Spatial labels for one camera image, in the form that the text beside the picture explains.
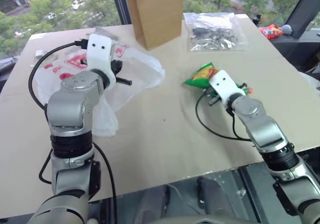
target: black metal frame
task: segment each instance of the black metal frame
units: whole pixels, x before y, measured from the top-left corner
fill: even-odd
[[[131,24],[127,0],[114,0],[122,25]]]
[[[291,36],[299,39],[319,12],[320,0],[299,0],[286,21],[286,24],[292,27]]]

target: table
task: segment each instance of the table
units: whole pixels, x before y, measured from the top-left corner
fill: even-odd
[[[201,90],[182,83],[209,62],[253,88],[253,97],[262,101],[296,151],[318,146],[319,97],[246,15],[237,17],[249,42],[247,50],[187,52],[188,34],[182,22],[180,37],[149,51],[165,68],[165,80],[159,87],[134,97],[116,113],[119,131],[114,137],[94,138],[110,161],[118,195],[262,161],[251,143],[214,136],[197,121],[195,104]],[[136,42],[131,25],[106,29],[146,52]],[[35,51],[49,51],[93,31],[31,36],[2,90],[0,218],[32,213],[52,196],[51,186],[38,179],[51,147],[50,132],[44,113],[27,88]],[[203,105],[201,109],[207,125],[219,133],[232,134],[232,119],[220,104],[211,108]],[[236,129],[239,135],[247,136],[239,120]],[[101,190],[94,200],[112,195],[107,169],[103,162],[101,165]],[[44,176],[50,179],[51,166]]]

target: black wire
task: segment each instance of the black wire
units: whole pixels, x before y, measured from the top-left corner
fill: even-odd
[[[43,165],[42,165],[42,167],[41,167],[40,172],[39,172],[39,179],[40,179],[40,181],[42,181],[43,183],[46,183],[46,184],[50,184],[50,185],[51,185],[51,181],[44,179],[43,174],[44,174],[44,171],[45,171],[45,169],[46,169],[46,167],[47,167],[47,165],[48,165],[48,163],[49,163],[49,161],[50,161],[50,157],[51,157],[52,151],[53,151],[53,150],[51,149],[50,152],[49,152],[49,154],[48,154],[48,156],[46,157],[45,162],[43,163]]]
[[[198,106],[199,106],[199,103],[200,101],[202,100],[202,98],[204,96],[206,96],[208,93],[205,91],[203,92],[203,94],[199,97],[199,99],[196,101],[196,104],[195,104],[195,115],[196,115],[196,118],[198,119],[198,121],[201,123],[201,125],[207,129],[209,132],[211,132],[212,134],[218,136],[218,137],[221,137],[221,138],[225,138],[225,139],[229,139],[229,140],[236,140],[236,141],[246,141],[246,139],[243,139],[243,138],[238,138],[238,137],[231,137],[231,136],[225,136],[225,135],[222,135],[222,134],[219,134],[215,131],[213,131],[212,129],[210,129],[209,127],[207,127],[203,122],[202,120],[200,119],[199,117],[199,114],[198,114]]]
[[[251,139],[248,139],[248,138],[242,138],[240,137],[237,132],[236,132],[236,117],[235,115],[232,116],[232,131],[233,131],[233,134],[239,138],[239,139],[242,139],[244,141],[247,141],[247,142],[252,142]]]
[[[104,154],[104,152],[101,150],[101,148],[93,142],[93,145],[95,149],[98,150],[98,152],[101,154],[106,167],[108,168],[109,176],[110,176],[110,182],[111,182],[111,189],[112,189],[112,200],[113,200],[113,216],[114,216],[114,224],[118,224],[118,212],[117,212],[117,195],[116,195],[116,186],[115,186],[115,180],[114,175],[112,174],[110,163]]]
[[[71,47],[71,46],[74,46],[76,45],[75,42],[72,42],[72,43],[69,43],[69,44],[65,44],[65,45],[62,45],[62,46],[59,46],[51,51],[49,51],[48,53],[46,53],[43,57],[40,58],[40,60],[35,64],[35,66],[33,67],[31,73],[30,73],[30,76],[29,76],[29,80],[28,80],[28,89],[29,89],[29,92],[30,92],[30,95],[32,97],[32,99],[35,101],[35,103],[42,109],[44,110],[45,109],[45,106],[39,101],[39,99],[36,97],[35,95],[35,92],[34,92],[34,89],[32,87],[32,82],[34,80],[34,77],[35,77],[35,74],[36,74],[36,71],[38,69],[38,67],[41,65],[41,63],[47,58],[49,57],[50,55],[52,55],[53,53],[59,51],[59,50],[62,50],[62,49],[65,49],[65,48],[68,48],[68,47]]]

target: green snack bag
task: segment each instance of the green snack bag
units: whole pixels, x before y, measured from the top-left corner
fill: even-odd
[[[201,67],[191,78],[186,80],[184,84],[201,89],[207,89],[210,87],[210,78],[218,71],[219,70],[210,62],[209,64]]]

